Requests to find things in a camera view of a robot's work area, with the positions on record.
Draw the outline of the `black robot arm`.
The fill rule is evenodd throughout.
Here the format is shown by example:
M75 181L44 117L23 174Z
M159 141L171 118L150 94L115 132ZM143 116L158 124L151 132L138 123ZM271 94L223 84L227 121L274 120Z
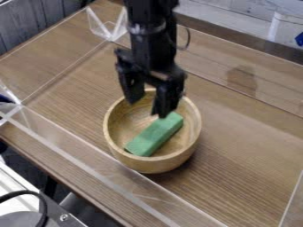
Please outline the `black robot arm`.
M183 97L186 72L175 63L179 0L124 0L131 48L115 50L116 71L124 97L135 104L146 95L144 84L156 89L151 115L164 118Z

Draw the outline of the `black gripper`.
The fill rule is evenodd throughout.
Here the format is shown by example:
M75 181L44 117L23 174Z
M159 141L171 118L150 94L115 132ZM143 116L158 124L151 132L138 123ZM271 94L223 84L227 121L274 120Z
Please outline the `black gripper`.
M118 48L116 70L127 101L135 104L144 96L144 83L156 88L151 114L166 118L183 97L186 73L175 63L176 35L131 35L130 49Z

